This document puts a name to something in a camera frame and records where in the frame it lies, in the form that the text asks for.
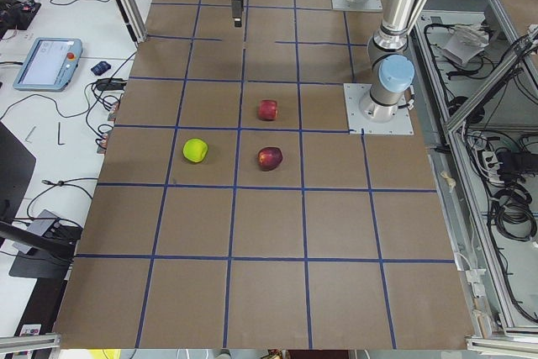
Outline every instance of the light blue joint cap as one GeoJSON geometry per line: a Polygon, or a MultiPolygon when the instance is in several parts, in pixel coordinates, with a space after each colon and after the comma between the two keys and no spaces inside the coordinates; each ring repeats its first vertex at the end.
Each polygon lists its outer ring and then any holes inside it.
{"type": "Polygon", "coordinates": [[[414,66],[401,55],[390,55],[379,66],[379,81],[389,92],[404,92],[414,78],[414,66]]]}

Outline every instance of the dark red apple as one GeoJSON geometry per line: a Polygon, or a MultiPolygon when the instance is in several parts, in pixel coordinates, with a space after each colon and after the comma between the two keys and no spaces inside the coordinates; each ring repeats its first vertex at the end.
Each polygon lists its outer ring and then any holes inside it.
{"type": "Polygon", "coordinates": [[[278,107],[275,100],[261,100],[258,108],[258,118],[264,121],[277,119],[278,107]]]}
{"type": "Polygon", "coordinates": [[[282,152],[277,147],[264,147],[258,151],[258,164],[264,172],[277,168],[282,163],[282,152]]]}

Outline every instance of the apple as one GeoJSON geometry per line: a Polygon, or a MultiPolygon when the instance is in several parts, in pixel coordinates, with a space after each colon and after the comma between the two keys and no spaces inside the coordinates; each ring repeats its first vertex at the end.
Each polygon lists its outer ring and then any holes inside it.
{"type": "Polygon", "coordinates": [[[264,172],[277,168],[282,163],[282,152],[277,147],[264,147],[258,151],[258,164],[264,172]]]}
{"type": "Polygon", "coordinates": [[[277,118],[278,108],[275,100],[261,100],[258,108],[258,118],[264,121],[274,121],[277,118]]]}
{"type": "Polygon", "coordinates": [[[189,139],[183,145],[183,155],[193,163],[199,163],[208,153],[208,144],[198,138],[189,139]]]}

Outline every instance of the white table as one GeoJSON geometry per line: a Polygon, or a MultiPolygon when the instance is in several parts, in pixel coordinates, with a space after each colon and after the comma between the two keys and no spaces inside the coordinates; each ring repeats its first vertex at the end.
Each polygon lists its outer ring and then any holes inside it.
{"type": "MultiPolygon", "coordinates": [[[[49,0],[37,0],[42,3],[29,30],[19,31],[10,40],[0,41],[0,61],[23,61],[37,37],[66,37],[82,40],[84,51],[71,83],[63,92],[40,92],[54,98],[65,115],[81,112],[87,108],[84,87],[97,79],[90,68],[100,60],[106,60],[112,69],[103,77],[112,74],[121,63],[135,52],[124,22],[121,19],[116,2],[78,2],[71,6],[55,6],[49,0]]],[[[56,0],[67,3],[71,0],[56,0]]],[[[151,0],[136,0],[142,17],[146,19],[151,0]]],[[[13,31],[5,35],[8,38],[13,31]]],[[[119,71],[117,77],[127,78],[132,66],[129,61],[119,71]]],[[[14,90],[12,83],[19,66],[0,66],[0,114],[6,108],[25,98],[32,92],[14,90]]],[[[93,95],[88,92],[93,103],[93,95]]],[[[107,123],[108,112],[97,105],[90,115],[93,128],[107,123]]],[[[50,100],[31,98],[10,110],[3,123],[36,157],[34,175],[28,191],[18,212],[26,216],[28,202],[47,186],[41,180],[66,180],[74,177],[97,177],[103,155],[99,155],[95,144],[96,135],[87,127],[85,116],[63,119],[55,111],[50,100]],[[61,142],[58,145],[58,122],[61,122],[61,142]],[[32,128],[32,135],[25,141],[32,128]]],[[[80,182],[89,193],[93,193],[95,181],[80,182]]],[[[37,215],[42,209],[75,220],[84,225],[89,209],[90,199],[85,193],[74,188],[55,188],[38,199],[32,206],[32,214],[37,215]]],[[[10,241],[4,242],[1,251],[16,254],[10,241]]],[[[20,317],[26,307],[29,295],[35,285],[34,279],[10,277],[9,269],[13,258],[0,254],[0,337],[13,336],[20,317]]]]}

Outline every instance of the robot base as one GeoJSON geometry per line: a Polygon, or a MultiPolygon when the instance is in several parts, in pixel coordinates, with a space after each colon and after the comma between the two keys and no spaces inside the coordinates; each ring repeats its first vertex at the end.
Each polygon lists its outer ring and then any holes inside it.
{"type": "Polygon", "coordinates": [[[370,12],[380,13],[383,11],[381,0],[365,0],[364,2],[350,3],[347,0],[332,0],[333,10],[345,12],[370,12]]]}
{"type": "MultiPolygon", "coordinates": [[[[413,125],[406,108],[399,109],[394,118],[385,124],[372,122],[362,114],[359,102],[362,95],[370,91],[371,86],[371,84],[344,84],[345,109],[350,134],[360,135],[364,131],[367,135],[413,135],[413,125]]],[[[405,97],[402,97],[400,104],[406,103],[405,97]]]]}

